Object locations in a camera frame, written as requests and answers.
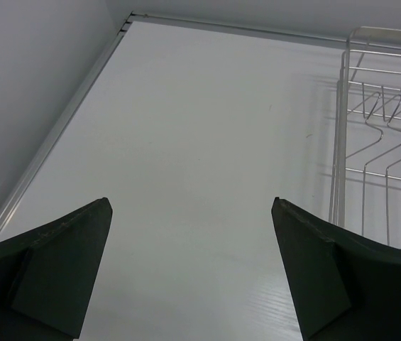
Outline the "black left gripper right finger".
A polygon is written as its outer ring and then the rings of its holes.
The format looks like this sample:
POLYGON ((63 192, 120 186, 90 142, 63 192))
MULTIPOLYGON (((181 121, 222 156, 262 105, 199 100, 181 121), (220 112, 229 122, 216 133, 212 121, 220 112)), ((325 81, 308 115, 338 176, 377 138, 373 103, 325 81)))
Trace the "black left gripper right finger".
POLYGON ((271 212, 303 340, 401 340, 401 249, 279 197, 271 212))

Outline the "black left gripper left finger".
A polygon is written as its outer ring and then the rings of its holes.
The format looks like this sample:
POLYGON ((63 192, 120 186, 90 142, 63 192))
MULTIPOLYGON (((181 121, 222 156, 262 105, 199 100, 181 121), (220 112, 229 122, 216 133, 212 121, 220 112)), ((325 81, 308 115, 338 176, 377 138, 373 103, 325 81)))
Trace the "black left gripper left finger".
POLYGON ((0 340, 80 337, 111 219, 103 197, 0 242, 0 340))

